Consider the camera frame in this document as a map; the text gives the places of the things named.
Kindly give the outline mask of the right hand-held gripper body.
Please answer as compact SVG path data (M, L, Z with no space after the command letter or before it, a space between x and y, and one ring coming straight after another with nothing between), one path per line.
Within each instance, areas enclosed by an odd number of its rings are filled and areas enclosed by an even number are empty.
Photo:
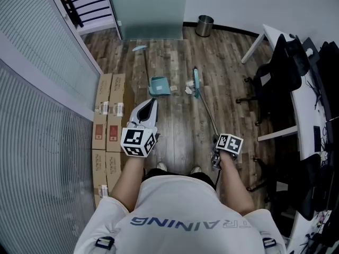
M212 155L211 155L212 168L219 169L219 170L221 169L220 151L225 151L229 153L232 156L232 158L235 160L240 154L242 145L243 145L242 138L237 137L232 134L225 134L225 133L220 134L218 143L216 145L213 144L213 147L212 147Z

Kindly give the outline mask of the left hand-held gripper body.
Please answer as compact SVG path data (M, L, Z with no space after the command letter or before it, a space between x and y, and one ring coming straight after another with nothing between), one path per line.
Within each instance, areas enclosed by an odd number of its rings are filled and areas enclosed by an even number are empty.
M129 121L122 129L121 148L127 156L146 158L158 141L157 121L137 123Z

